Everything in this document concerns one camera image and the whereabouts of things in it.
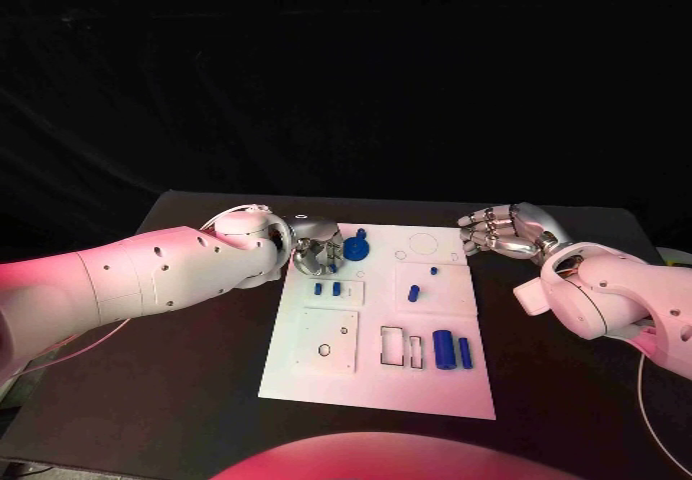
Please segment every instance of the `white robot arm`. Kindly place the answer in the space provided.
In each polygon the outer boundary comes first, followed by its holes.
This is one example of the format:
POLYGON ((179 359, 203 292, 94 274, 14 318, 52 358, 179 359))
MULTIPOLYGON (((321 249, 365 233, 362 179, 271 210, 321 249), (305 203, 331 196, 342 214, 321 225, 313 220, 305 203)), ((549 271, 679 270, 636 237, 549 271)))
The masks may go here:
POLYGON ((303 273, 329 274, 343 262, 342 244, 334 222, 284 220, 248 205, 202 230, 170 228, 0 265, 0 384, 72 335, 277 280, 292 250, 303 273))
POLYGON ((660 267, 594 243, 572 243, 536 206, 520 203, 460 218, 468 255, 493 250, 540 265, 515 288, 529 315, 552 309, 579 337, 627 341, 663 368, 692 379, 692 270, 660 267))

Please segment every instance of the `blue object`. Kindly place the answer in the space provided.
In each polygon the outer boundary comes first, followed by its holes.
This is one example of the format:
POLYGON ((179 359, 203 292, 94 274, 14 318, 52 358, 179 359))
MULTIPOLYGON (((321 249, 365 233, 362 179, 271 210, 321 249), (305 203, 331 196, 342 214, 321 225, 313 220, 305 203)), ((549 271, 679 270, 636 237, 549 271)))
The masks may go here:
POLYGON ((458 350, 461 351, 461 365, 468 370, 470 368, 473 368, 473 363, 471 363, 471 351, 468 350, 467 338, 458 339, 458 350))
POLYGON ((360 261, 370 253, 370 246, 365 240, 365 230, 357 229, 354 237, 350 237, 343 242, 343 258, 352 262, 360 261))
POLYGON ((411 291, 408 292, 408 301, 415 302, 418 300, 418 292, 421 287, 418 285, 411 285, 411 291))
POLYGON ((457 368, 457 357, 454 354, 454 340, 448 330, 432 332, 432 343, 435 344, 435 365, 440 370, 457 368))

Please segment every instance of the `white board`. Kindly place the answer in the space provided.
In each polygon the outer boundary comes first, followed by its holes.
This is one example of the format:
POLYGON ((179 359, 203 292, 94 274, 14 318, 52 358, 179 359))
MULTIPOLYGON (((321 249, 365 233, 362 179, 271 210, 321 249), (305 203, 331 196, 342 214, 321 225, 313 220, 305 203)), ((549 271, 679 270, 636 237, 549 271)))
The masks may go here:
POLYGON ((303 275, 292 264, 288 266, 259 397, 494 420, 458 230, 340 224, 343 237, 354 236, 359 228, 366 231, 370 246, 362 261, 346 262, 339 272, 324 278, 303 275), (342 282, 339 296, 333 296, 334 281, 342 282), (317 282, 323 287, 320 295, 314 294, 317 282), (416 301, 409 302, 414 284, 419 286, 419 294, 416 301), (314 331, 303 333, 311 326, 314 331), (380 364, 382 326, 402 328, 404 367, 380 364), (340 331, 342 327, 347 333, 339 338, 336 328, 340 331), (356 328, 353 337, 349 328, 356 328), (457 368, 453 370, 435 367, 435 330, 450 330, 454 336, 457 368), (411 336, 421 337, 422 369, 411 368, 411 336), (320 339, 327 337, 339 345, 339 350, 333 350, 342 356, 339 361, 331 353, 326 356, 317 353, 323 342, 327 343, 320 339), (342 359, 353 358, 347 337, 356 340, 354 364, 343 366, 342 359), (460 337, 468 339, 470 370, 461 368, 460 337), (300 363, 303 359, 308 359, 308 368, 300 363))

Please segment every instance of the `circular hole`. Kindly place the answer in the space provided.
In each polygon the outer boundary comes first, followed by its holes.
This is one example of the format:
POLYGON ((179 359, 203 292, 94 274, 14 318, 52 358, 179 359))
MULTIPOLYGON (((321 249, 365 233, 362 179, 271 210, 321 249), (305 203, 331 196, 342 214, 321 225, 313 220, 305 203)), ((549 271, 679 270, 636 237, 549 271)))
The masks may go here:
POLYGON ((692 326, 685 325, 680 329, 680 340, 686 342, 692 338, 692 326))

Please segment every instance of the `robotic hand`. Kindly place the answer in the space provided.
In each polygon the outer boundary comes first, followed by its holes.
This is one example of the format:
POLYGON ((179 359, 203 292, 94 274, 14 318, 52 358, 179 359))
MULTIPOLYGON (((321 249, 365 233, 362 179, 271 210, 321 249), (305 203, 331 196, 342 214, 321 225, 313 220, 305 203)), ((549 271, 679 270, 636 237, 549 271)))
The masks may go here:
POLYGON ((0 265, 0 385, 60 341, 130 318, 179 310, 297 269, 343 263, 337 224, 280 218, 262 205, 222 212, 200 230, 169 228, 91 250, 0 265))
POLYGON ((493 250, 540 266, 540 276, 515 288, 529 315, 552 309, 582 338, 624 340, 692 379, 690 269, 647 265, 602 245, 572 243, 555 219, 529 203, 478 211, 458 225, 467 255, 493 250))

